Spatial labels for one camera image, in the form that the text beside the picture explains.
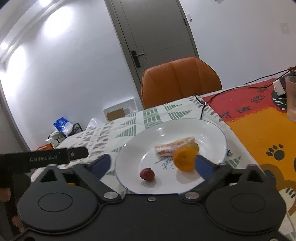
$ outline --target red fruit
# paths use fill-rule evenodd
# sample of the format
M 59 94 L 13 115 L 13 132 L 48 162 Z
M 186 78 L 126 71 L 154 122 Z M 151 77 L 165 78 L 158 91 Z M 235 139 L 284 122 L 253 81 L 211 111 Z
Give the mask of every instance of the red fruit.
M 145 181 L 152 182 L 154 180 L 155 174 L 150 168 L 145 168 L 140 172 L 140 178 L 144 179 Z

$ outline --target gray door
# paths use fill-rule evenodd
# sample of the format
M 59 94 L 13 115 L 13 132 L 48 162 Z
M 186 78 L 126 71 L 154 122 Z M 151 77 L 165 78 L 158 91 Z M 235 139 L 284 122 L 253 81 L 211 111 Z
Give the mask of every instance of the gray door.
M 150 67 L 198 57 L 178 0 L 111 1 L 140 80 L 144 70 Z

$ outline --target plate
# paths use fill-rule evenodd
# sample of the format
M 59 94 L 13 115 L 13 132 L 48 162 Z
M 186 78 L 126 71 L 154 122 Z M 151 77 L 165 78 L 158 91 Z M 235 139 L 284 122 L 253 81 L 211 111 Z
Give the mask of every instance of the plate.
M 136 194 L 180 194 L 191 190 L 203 178 L 195 170 L 180 171 L 171 157 L 159 157 L 154 151 L 156 145 L 190 136 L 195 137 L 199 154 L 215 164 L 224 161 L 227 142 L 219 127 L 199 119 L 170 120 L 142 131 L 123 146 L 115 162 L 118 181 Z M 151 183 L 140 178 L 141 170 L 150 167 L 155 173 Z

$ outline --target orange leather chair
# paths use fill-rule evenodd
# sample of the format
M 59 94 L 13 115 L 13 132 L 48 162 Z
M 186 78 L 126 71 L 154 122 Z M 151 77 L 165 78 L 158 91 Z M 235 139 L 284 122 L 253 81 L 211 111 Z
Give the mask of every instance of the orange leather chair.
M 142 79 L 144 108 L 222 90 L 216 72 L 198 58 L 182 58 L 147 69 Z

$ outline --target orange mat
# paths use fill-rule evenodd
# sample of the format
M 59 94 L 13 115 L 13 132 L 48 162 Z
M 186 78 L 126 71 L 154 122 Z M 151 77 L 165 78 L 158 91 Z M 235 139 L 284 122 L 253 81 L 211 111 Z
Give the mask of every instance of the orange mat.
M 274 80 L 252 86 L 267 86 Z M 296 123 L 287 118 L 286 96 L 277 96 L 273 86 L 238 88 L 215 97 L 210 105 L 276 185 L 296 226 Z

